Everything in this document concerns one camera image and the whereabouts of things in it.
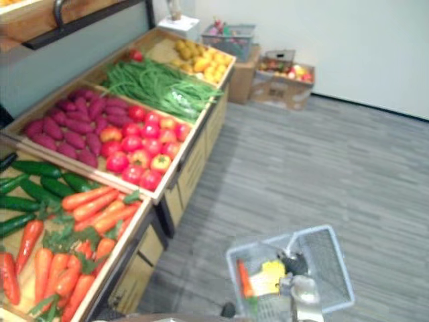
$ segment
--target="wire basket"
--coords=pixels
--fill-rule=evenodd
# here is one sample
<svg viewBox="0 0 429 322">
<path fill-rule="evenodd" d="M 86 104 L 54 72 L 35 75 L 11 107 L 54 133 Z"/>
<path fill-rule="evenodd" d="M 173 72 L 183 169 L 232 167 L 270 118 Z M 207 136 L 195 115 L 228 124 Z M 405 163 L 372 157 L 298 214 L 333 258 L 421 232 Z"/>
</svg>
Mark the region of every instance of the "wire basket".
<svg viewBox="0 0 429 322">
<path fill-rule="evenodd" d="M 257 273 L 264 262 L 277 259 L 275 248 L 281 248 L 292 254 L 301 252 L 308 264 L 309 275 L 316 282 L 320 295 L 320 307 L 323 314 L 345 309 L 353 305 L 355 296 L 349 274 L 344 264 L 338 240 L 333 228 L 322 225 L 271 237 L 263 241 L 255 241 L 242 246 L 230 248 L 227 253 L 229 273 L 233 281 L 237 310 L 246 317 L 257 317 L 249 301 L 241 296 L 241 284 L 237 271 L 237 260 L 244 261 L 249 274 Z M 260 305 L 266 301 L 266 296 L 257 301 Z M 284 297 L 271 296 L 271 301 L 285 301 Z"/>
</svg>

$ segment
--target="white wall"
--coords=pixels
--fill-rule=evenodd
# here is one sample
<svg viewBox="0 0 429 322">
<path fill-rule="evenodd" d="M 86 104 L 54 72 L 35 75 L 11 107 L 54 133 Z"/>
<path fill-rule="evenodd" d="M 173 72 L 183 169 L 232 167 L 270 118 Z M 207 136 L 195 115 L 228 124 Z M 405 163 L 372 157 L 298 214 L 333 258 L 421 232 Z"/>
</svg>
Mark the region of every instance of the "white wall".
<svg viewBox="0 0 429 322">
<path fill-rule="evenodd" d="M 263 50 L 296 49 L 316 66 L 315 93 L 429 119 L 428 0 L 195 0 L 203 30 L 217 16 L 256 23 Z"/>
</svg>

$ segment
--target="cardboard box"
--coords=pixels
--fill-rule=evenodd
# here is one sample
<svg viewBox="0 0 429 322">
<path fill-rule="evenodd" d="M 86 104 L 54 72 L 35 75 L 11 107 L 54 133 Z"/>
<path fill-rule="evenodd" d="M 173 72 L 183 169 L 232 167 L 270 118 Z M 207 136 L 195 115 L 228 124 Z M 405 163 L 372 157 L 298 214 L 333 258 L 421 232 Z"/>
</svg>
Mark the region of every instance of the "cardboard box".
<svg viewBox="0 0 429 322">
<path fill-rule="evenodd" d="M 314 86 L 315 68 L 306 64 L 299 65 L 310 71 L 313 83 L 257 70 L 251 87 L 251 100 L 293 110 L 305 108 Z"/>
<path fill-rule="evenodd" d="M 253 75 L 257 67 L 261 47 L 253 45 L 250 58 L 247 62 L 236 62 L 231 77 L 228 100 L 237 104 L 246 104 L 249 99 L 253 82 Z"/>
</svg>

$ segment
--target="yellow item in basket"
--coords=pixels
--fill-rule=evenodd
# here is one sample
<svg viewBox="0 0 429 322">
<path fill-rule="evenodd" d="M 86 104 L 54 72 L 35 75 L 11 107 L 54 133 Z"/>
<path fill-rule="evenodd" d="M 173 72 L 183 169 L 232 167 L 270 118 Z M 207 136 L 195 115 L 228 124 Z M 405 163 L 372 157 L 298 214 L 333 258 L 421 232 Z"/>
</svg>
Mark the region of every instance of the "yellow item in basket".
<svg viewBox="0 0 429 322">
<path fill-rule="evenodd" d="M 278 283 L 281 277 L 286 275 L 286 269 L 282 262 L 274 260 L 262 264 L 260 273 L 250 277 L 250 284 L 256 297 L 265 294 L 278 294 Z"/>
</svg>

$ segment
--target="produce display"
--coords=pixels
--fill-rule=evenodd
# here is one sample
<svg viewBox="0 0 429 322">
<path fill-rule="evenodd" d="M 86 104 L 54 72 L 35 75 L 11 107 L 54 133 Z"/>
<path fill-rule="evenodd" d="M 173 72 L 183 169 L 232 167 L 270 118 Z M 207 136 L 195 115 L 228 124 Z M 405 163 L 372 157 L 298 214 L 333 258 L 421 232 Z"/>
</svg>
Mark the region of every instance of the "produce display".
<svg viewBox="0 0 429 322">
<path fill-rule="evenodd" d="M 139 209 L 139 194 L 122 195 L 46 162 L 18 158 L 10 167 L 0 180 L 0 209 L 7 218 L 0 223 L 5 297 L 19 306 L 21 292 L 29 290 L 19 277 L 34 274 L 29 314 L 70 321 Z"/>
<path fill-rule="evenodd" d="M 190 40 L 177 40 L 174 46 L 179 54 L 170 64 L 209 83 L 218 84 L 233 58 L 214 48 L 206 48 Z"/>
<path fill-rule="evenodd" d="M 190 123 L 198 119 L 211 97 L 222 93 L 149 58 L 114 64 L 107 69 L 103 86 Z"/>
<path fill-rule="evenodd" d="M 80 88 L 29 122 L 23 133 L 48 149 L 155 191 L 190 130 L 175 117 Z M 47 178 L 41 184 L 50 192 L 64 191 L 58 182 L 50 190 Z"/>
</svg>

